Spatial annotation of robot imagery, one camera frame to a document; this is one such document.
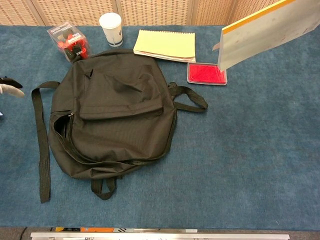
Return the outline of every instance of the clear plastic box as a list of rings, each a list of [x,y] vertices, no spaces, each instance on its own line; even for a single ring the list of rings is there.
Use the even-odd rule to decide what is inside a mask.
[[[227,71],[220,71],[217,64],[188,62],[187,82],[190,84],[226,85]]]
[[[86,59],[91,55],[86,36],[69,22],[53,27],[47,32],[70,63]]]

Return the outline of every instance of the wall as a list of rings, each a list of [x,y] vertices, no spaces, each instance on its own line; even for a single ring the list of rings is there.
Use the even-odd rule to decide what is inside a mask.
[[[228,25],[276,0],[0,0],[0,25],[99,25],[107,12],[123,25]]]

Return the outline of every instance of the backpack strap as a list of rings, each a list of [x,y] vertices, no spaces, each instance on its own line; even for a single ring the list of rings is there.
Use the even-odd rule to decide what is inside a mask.
[[[116,177],[105,179],[106,185],[109,189],[108,192],[102,192],[103,179],[91,180],[91,191],[102,200],[108,200],[116,190]]]
[[[181,94],[187,94],[189,99],[199,106],[199,107],[190,106],[190,105],[186,105],[186,104],[174,101],[174,106],[177,109],[199,113],[199,112],[204,112],[208,108],[208,103],[205,101],[205,99],[199,94],[197,94],[195,91],[191,90],[189,87],[178,86],[175,82],[170,82],[168,88],[169,88],[169,93],[171,94],[172,100],[174,100],[177,96]]]
[[[50,198],[50,158],[47,129],[44,121],[44,108],[41,100],[40,89],[56,89],[59,86],[57,81],[47,81],[35,88],[32,93],[32,103],[35,114],[36,131],[40,152],[39,175],[40,175],[40,200],[47,202]]]

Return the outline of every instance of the red objects in container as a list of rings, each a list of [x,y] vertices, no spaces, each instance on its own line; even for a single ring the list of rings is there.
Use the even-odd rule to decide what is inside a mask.
[[[216,64],[188,63],[188,79],[193,84],[226,85],[226,71],[220,71]]]
[[[88,57],[87,49],[85,47],[82,48],[82,53],[80,55],[84,59]]]

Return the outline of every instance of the white paper cup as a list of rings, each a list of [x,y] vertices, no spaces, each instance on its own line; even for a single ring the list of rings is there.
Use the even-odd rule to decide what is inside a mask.
[[[119,47],[123,42],[121,22],[121,16],[115,12],[105,13],[99,18],[99,24],[111,47]]]

